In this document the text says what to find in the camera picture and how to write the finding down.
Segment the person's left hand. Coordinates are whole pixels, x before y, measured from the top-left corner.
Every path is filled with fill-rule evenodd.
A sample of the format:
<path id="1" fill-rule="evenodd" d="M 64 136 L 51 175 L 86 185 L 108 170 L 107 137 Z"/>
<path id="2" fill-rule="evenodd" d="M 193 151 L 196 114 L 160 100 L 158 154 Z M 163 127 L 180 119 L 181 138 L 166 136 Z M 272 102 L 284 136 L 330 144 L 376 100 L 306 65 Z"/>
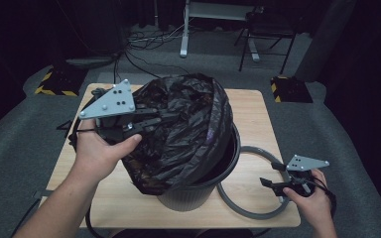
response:
<path id="1" fill-rule="evenodd" d="M 135 134 L 121 143 L 109 145 L 95 131 L 93 119 L 83 120 L 79 124 L 75 162 L 72 172 L 89 182 L 99 182 L 108 177 L 118 162 L 132 153 L 142 140 Z"/>

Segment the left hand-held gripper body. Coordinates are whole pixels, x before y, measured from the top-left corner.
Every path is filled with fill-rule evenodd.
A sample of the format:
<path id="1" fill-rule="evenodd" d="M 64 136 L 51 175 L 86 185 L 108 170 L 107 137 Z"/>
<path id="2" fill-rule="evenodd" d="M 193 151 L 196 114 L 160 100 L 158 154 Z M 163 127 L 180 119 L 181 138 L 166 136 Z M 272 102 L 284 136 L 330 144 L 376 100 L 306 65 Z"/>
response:
<path id="1" fill-rule="evenodd" d="M 110 89 L 96 88 L 90 104 L 79 112 L 78 118 L 94 119 L 97 133 L 107 143 L 117 144 L 132 130 L 136 111 L 131 84 L 124 79 Z"/>

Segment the grey ribbed trash bin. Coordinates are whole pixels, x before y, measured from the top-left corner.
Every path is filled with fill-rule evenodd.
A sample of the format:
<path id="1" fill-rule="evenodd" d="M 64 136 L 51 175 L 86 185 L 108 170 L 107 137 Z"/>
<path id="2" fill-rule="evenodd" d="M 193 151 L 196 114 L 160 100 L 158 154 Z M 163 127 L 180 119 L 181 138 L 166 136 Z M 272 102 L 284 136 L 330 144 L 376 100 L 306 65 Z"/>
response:
<path id="1" fill-rule="evenodd" d="M 210 172 L 188 186 L 159 195 L 159 201 L 167 208 L 179 212 L 192 211 L 201 207 L 216 186 L 234 170 L 239 160 L 240 148 L 240 135 L 235 124 L 232 124 L 231 136 L 223 157 Z"/>

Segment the black yellow striped base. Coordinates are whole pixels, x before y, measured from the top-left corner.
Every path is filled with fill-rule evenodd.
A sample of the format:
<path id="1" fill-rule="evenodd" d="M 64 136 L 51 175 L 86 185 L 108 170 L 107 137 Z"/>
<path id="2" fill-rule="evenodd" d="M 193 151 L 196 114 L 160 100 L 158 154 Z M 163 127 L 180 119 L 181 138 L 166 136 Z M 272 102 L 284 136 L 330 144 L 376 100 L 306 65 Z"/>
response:
<path id="1" fill-rule="evenodd" d="M 35 90 L 36 94 L 79 96 L 87 69 L 59 70 L 51 67 Z"/>
<path id="2" fill-rule="evenodd" d="M 295 77 L 274 76 L 270 82 L 276 102 L 313 102 L 306 85 Z"/>

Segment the black plastic trash bag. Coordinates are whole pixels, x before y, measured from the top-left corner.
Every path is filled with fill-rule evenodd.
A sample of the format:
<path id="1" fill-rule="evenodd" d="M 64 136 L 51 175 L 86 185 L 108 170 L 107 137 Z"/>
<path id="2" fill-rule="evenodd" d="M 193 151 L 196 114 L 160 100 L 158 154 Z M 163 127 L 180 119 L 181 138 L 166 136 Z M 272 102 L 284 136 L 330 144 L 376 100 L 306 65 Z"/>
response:
<path id="1" fill-rule="evenodd" d="M 232 130 L 232 110 L 221 84 L 202 73 L 154 79 L 133 93 L 139 104 L 177 113 L 158 125 L 122 160 L 143 194 L 190 185 L 219 162 Z"/>

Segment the grey flat floor plate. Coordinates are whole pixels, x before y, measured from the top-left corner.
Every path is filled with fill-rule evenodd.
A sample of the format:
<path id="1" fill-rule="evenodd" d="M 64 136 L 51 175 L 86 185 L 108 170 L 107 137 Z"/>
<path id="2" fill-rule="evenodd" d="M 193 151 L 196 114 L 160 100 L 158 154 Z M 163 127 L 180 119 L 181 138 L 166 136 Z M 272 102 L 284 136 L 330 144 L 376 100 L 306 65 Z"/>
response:
<path id="1" fill-rule="evenodd" d="M 117 56 L 105 56 L 105 57 L 90 57 L 82 59 L 67 59 L 66 63 L 70 66 L 79 69 L 94 69 L 100 68 L 114 63 L 117 60 Z"/>

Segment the black folding chair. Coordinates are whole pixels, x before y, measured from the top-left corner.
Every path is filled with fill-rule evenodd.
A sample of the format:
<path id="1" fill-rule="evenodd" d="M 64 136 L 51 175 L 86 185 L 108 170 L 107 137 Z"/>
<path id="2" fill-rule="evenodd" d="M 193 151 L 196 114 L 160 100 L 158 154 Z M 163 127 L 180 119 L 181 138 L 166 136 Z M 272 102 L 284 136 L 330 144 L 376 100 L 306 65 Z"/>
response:
<path id="1" fill-rule="evenodd" d="M 301 10 L 290 6 L 255 5 L 251 11 L 245 14 L 245 23 L 234 45 L 241 39 L 244 40 L 238 70 L 241 71 L 247 55 L 255 55 L 255 39 L 274 40 L 269 47 L 273 49 L 283 39 L 289 40 L 284 53 L 273 53 L 273 56 L 283 57 L 283 63 L 279 73 L 283 73 L 292 50 L 297 29 L 303 17 Z"/>

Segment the grey column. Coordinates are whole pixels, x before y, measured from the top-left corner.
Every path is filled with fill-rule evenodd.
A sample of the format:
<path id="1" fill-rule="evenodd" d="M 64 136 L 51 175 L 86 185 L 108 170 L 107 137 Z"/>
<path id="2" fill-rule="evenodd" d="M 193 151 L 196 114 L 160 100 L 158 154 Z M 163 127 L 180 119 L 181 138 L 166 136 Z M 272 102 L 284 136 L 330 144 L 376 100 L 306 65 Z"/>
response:
<path id="1" fill-rule="evenodd" d="M 324 69 L 347 24 L 357 0 L 332 0 L 294 77 L 313 82 Z"/>

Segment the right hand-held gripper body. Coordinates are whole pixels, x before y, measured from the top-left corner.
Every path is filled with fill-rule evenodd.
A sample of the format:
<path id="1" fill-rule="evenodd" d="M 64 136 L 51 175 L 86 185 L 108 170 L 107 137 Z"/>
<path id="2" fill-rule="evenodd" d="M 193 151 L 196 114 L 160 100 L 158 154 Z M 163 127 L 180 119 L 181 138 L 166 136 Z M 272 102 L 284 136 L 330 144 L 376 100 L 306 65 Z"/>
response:
<path id="1" fill-rule="evenodd" d="M 329 166 L 329 161 L 294 155 L 286 165 L 291 188 L 301 196 L 310 196 L 315 191 L 313 169 Z"/>

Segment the white desk frame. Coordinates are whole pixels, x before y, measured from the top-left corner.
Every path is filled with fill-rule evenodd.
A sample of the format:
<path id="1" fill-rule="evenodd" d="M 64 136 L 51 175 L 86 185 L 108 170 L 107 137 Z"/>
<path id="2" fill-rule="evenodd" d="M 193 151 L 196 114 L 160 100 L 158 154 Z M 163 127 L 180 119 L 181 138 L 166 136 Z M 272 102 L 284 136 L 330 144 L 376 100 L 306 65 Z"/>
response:
<path id="1" fill-rule="evenodd" d="M 189 25 L 191 18 L 244 21 L 245 14 L 251 9 L 251 6 L 204 3 L 186 0 L 180 57 L 185 58 L 188 55 Z"/>

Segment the person's right hand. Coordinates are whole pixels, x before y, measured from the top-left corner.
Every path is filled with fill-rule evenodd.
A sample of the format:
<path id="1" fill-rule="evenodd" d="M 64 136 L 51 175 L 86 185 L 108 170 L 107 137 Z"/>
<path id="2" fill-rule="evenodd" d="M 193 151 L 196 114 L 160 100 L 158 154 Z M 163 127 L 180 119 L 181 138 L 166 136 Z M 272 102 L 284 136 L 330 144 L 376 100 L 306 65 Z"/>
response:
<path id="1" fill-rule="evenodd" d="M 330 201 L 321 189 L 317 189 L 309 197 L 303 197 L 288 187 L 285 187 L 283 192 L 302 211 L 310 225 L 332 221 Z"/>

